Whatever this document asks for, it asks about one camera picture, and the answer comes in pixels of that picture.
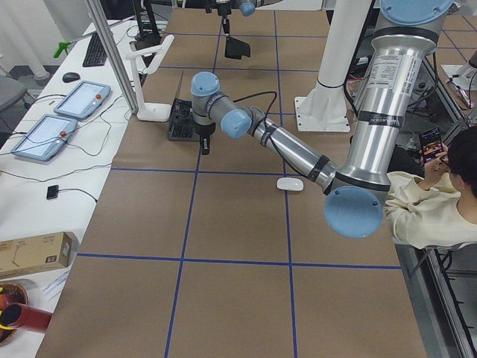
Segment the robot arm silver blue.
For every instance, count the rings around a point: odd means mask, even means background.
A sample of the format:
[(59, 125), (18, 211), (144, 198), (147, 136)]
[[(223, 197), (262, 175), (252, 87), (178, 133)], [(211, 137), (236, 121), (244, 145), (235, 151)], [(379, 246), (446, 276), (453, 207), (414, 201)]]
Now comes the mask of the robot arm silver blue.
[(229, 137), (256, 138), (326, 196), (327, 224), (342, 236), (362, 238), (382, 223), (390, 183), (388, 165), (424, 58), (433, 53), (450, 1), (381, 1), (374, 53), (358, 92), (356, 124), (347, 121), (344, 86), (371, 1), (337, 1), (315, 88), (295, 100), (300, 131), (352, 133), (344, 165), (334, 164), (266, 114), (240, 107), (222, 93), (218, 77), (192, 79), (192, 113), (198, 130), (218, 126)]
[(254, 14), (257, 8), (281, 2), (281, 0), (198, 0), (198, 1), (152, 1), (153, 4), (171, 5), (175, 8), (203, 9), (206, 13), (217, 10), (221, 17), (222, 29), (227, 37), (230, 36), (230, 21), (228, 16), (232, 9), (238, 9), (243, 16)]

